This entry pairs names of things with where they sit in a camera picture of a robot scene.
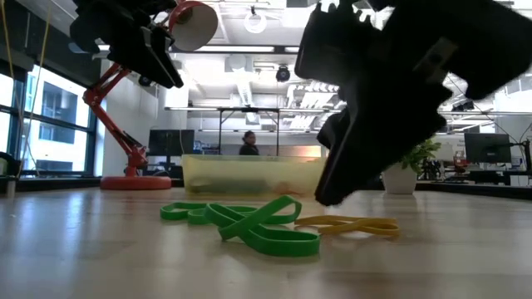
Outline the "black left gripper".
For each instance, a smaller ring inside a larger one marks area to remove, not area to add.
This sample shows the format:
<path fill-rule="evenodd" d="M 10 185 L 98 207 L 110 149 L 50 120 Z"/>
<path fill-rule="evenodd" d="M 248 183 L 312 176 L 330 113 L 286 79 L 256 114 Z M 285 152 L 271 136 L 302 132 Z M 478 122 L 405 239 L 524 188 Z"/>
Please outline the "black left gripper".
<path fill-rule="evenodd" d="M 177 6 L 174 0 L 73 0 L 77 17 L 70 38 L 83 52 L 97 54 L 101 39 L 110 46 L 109 59 L 168 89 L 184 85 L 169 48 L 174 39 L 153 25 L 151 16 Z M 145 45 L 128 46 L 141 29 Z"/>

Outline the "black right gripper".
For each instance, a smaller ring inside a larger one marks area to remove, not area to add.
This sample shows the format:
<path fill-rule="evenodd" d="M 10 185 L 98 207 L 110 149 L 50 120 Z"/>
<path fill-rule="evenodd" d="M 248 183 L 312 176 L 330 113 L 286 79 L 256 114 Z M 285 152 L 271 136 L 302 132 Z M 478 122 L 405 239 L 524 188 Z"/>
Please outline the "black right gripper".
<path fill-rule="evenodd" d="M 377 60 L 401 71 L 453 73 L 465 95 L 481 100 L 531 66 L 531 21 L 492 0 L 372 1 L 393 11 L 375 28 L 342 1 L 331 12 L 315 7 L 304 28 L 295 74 L 340 86 L 357 66 Z M 365 188 L 445 123 L 438 106 L 451 96 L 440 84 L 382 87 L 351 81 L 340 88 L 347 107 L 318 132 L 329 150 L 316 187 L 322 205 L 340 204 Z"/>

